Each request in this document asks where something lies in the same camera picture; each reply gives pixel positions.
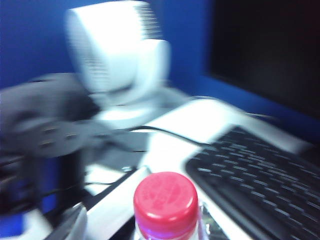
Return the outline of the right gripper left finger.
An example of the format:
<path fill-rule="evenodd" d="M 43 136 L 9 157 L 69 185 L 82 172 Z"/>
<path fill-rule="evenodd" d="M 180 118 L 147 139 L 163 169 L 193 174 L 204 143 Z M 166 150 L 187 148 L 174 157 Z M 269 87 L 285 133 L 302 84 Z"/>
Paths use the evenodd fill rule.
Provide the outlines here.
<path fill-rule="evenodd" d="M 80 202 L 62 214 L 62 220 L 46 237 L 47 240 L 84 240 L 87 230 L 87 209 Z"/>

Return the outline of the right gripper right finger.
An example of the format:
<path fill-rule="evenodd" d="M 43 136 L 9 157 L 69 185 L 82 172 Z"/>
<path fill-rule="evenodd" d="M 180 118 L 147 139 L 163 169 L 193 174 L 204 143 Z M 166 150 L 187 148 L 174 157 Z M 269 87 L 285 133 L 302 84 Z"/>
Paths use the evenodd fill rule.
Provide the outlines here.
<path fill-rule="evenodd" d="M 203 202 L 199 204 L 198 236 L 200 240 L 213 240 L 213 218 Z"/>

